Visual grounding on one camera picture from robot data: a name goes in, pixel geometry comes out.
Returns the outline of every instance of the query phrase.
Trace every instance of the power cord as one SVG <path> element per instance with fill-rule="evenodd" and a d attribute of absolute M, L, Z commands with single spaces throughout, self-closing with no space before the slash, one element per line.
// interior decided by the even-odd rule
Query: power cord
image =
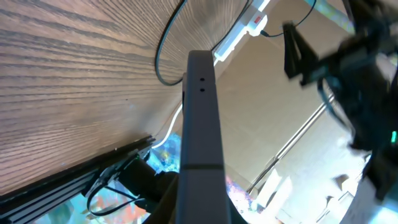
<path fill-rule="evenodd" d="M 116 193 L 118 193 L 118 194 L 121 194 L 121 195 L 123 195 L 123 196 L 126 196 L 127 198 L 129 198 L 129 199 L 131 199 L 131 200 L 128 201 L 128 202 L 125 202 L 125 203 L 123 203 L 123 204 L 121 204 L 121 205 L 119 205 L 119 206 L 117 206 L 116 208 L 112 208 L 112 209 L 110 209 L 110 210 L 107 210 L 106 212 L 93 212 L 93 211 L 91 211 L 91 208 L 90 208 L 90 207 L 91 207 L 91 206 L 90 206 L 91 200 L 92 200 L 93 197 L 94 197 L 101 189 L 103 189 L 103 188 L 106 188 L 106 189 L 108 189 L 108 190 L 112 190 L 113 192 L 116 192 Z M 102 217 L 102 216 L 105 216 L 105 215 L 112 214 L 112 213 L 116 212 L 117 210 L 119 210 L 120 208 L 123 208 L 124 206 L 130 204 L 131 202 L 136 202 L 136 201 L 138 201 L 138 200 L 143 200 L 143 198 L 135 198 L 135 197 L 133 197 L 133 196 L 131 196 L 131 195 L 128 195 L 128 194 L 126 194 L 126 193 L 120 191 L 120 190 L 113 189 L 113 188 L 108 187 L 107 185 L 104 185 L 104 184 L 103 184 L 103 185 L 100 185 L 100 186 L 98 186 L 97 188 L 95 188 L 94 191 L 88 196 L 88 198 L 87 198 L 87 210 L 88 210 L 92 215 L 94 215 L 94 216 Z"/>
<path fill-rule="evenodd" d="M 235 26 L 235 24 L 239 21 L 239 19 L 243 16 L 244 12 L 246 11 L 246 9 L 249 7 L 249 3 L 251 2 L 251 0 L 247 0 L 246 4 L 242 10 L 242 12 L 239 14 L 238 18 L 235 20 L 235 23 L 231 26 L 232 27 Z M 165 86 L 175 86 L 177 84 L 179 84 L 182 81 L 182 78 L 180 78 L 179 80 L 177 80 L 176 82 L 173 83 L 169 83 L 167 81 L 165 81 L 162 76 L 160 75 L 160 70 L 159 70 L 159 60 L 160 60 L 160 53 L 162 51 L 162 47 L 164 45 L 164 42 L 166 41 L 166 37 L 167 34 L 169 34 L 170 28 L 173 25 L 175 19 L 177 18 L 178 14 L 181 12 L 181 10 L 183 9 L 184 5 L 187 3 L 187 0 L 181 0 L 180 3 L 177 5 L 177 7 L 175 8 L 173 14 L 171 15 L 169 21 L 166 24 L 166 28 L 163 31 L 162 36 L 160 37 L 159 40 L 159 44 L 157 45 L 156 48 L 156 55 L 155 55 L 155 72 L 156 72 L 156 76 L 157 79 L 159 79 L 159 81 L 165 85 Z M 231 29 L 227 32 L 227 34 L 211 49 L 211 51 L 213 51 L 214 49 L 217 48 L 217 46 L 219 46 L 219 44 L 225 39 L 225 37 L 231 32 Z"/>
<path fill-rule="evenodd" d="M 311 12 L 313 11 L 313 9 L 315 8 L 315 5 L 317 4 L 317 0 L 314 0 L 312 7 L 310 9 L 310 11 L 307 13 L 307 15 L 296 25 L 294 25 L 295 27 L 299 26 L 302 22 L 304 22 L 304 20 L 311 14 Z M 266 31 L 262 30 L 260 32 L 261 35 L 263 35 L 264 37 L 278 37 L 280 35 L 283 35 L 284 33 L 281 32 L 280 34 L 277 35 L 269 35 Z"/>

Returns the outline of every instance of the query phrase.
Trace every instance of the wood grain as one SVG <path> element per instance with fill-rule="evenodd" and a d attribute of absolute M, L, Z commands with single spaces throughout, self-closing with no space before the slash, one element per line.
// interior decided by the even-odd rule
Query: wood grain
<path fill-rule="evenodd" d="M 244 0 L 188 1 L 160 56 L 178 80 Z M 181 86 L 159 83 L 154 55 L 177 0 L 0 3 L 0 194 L 156 134 Z"/>

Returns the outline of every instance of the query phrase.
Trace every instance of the beige wall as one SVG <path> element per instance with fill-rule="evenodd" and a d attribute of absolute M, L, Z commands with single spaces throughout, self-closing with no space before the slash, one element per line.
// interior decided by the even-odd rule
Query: beige wall
<path fill-rule="evenodd" d="M 280 0 L 268 14 L 266 31 L 282 32 L 282 21 L 301 20 L 304 1 Z M 317 11 L 299 27 L 320 54 L 348 34 Z M 284 73 L 283 36 L 250 37 L 217 82 L 224 157 L 233 179 L 247 188 L 266 163 L 321 104 L 314 86 L 301 89 Z"/>

